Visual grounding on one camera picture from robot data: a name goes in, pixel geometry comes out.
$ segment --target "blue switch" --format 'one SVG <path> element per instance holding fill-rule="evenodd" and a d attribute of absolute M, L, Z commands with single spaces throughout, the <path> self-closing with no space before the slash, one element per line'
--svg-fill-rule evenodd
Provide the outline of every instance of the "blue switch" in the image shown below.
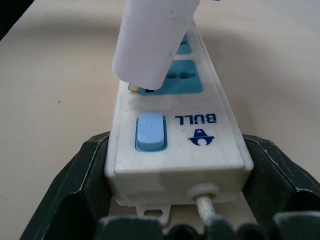
<path fill-rule="evenodd" d="M 136 143 L 140 150 L 158 151 L 165 146 L 164 116 L 159 112 L 139 115 L 136 126 Z"/>

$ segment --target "white cable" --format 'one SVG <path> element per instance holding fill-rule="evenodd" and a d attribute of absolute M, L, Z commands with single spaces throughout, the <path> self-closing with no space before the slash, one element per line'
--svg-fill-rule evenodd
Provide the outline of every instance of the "white cable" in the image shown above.
<path fill-rule="evenodd" d="M 216 215 L 214 206 L 211 201 L 210 194 L 201 194 L 194 197 L 195 204 L 198 208 L 198 212 L 201 220 L 205 224 L 208 219 Z"/>

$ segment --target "white plug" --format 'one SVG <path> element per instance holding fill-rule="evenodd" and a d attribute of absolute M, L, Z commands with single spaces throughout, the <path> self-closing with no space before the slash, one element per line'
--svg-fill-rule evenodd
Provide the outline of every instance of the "white plug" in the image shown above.
<path fill-rule="evenodd" d="M 127 0 L 112 71 L 120 80 L 159 89 L 200 0 Z"/>

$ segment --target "white power strip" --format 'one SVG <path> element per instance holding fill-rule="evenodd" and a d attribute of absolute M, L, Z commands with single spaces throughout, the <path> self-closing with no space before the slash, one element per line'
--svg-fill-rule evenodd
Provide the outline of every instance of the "white power strip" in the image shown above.
<path fill-rule="evenodd" d="M 104 169 L 119 205 L 136 207 L 138 216 L 161 210 L 163 224 L 171 205 L 194 204 L 196 196 L 234 200 L 254 166 L 195 23 L 186 34 L 191 53 L 174 60 L 194 61 L 202 92 L 143 95 L 120 81 Z M 155 112 L 165 118 L 165 147 L 141 151 L 137 119 Z"/>

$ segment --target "metal prong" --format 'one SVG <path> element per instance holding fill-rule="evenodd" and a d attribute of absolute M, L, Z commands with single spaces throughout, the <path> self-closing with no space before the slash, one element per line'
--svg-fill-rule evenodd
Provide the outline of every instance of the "metal prong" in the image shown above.
<path fill-rule="evenodd" d="M 134 92 L 134 93 L 138 93 L 140 90 L 140 87 L 137 85 L 134 85 L 134 84 L 129 84 L 128 90 L 130 90 L 131 92 Z"/>

